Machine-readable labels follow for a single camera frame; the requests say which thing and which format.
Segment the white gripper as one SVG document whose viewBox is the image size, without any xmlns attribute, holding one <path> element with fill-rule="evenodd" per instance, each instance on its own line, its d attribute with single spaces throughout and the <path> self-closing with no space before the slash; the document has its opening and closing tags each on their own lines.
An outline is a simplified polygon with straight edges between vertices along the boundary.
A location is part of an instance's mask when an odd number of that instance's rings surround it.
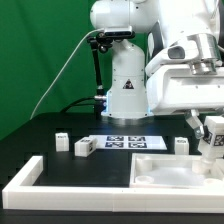
<svg viewBox="0 0 224 224">
<path fill-rule="evenodd" d="M 195 137 L 205 135 L 200 112 L 224 107 L 224 68 L 216 72 L 193 73 L 193 63 L 215 64 L 200 60 L 195 41 L 180 43 L 160 51 L 146 66 L 146 88 L 150 111 L 154 115 L 181 114 L 193 129 Z"/>
</svg>

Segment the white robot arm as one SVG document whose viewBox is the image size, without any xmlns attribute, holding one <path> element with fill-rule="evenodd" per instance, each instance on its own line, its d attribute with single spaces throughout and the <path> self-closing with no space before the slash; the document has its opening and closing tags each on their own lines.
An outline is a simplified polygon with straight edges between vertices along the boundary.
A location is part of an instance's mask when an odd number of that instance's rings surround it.
<svg viewBox="0 0 224 224">
<path fill-rule="evenodd" d="M 203 112 L 224 108 L 218 41 L 220 0 L 97 0 L 90 20 L 101 52 L 112 50 L 102 116 L 140 121 L 183 114 L 197 138 Z"/>
</svg>

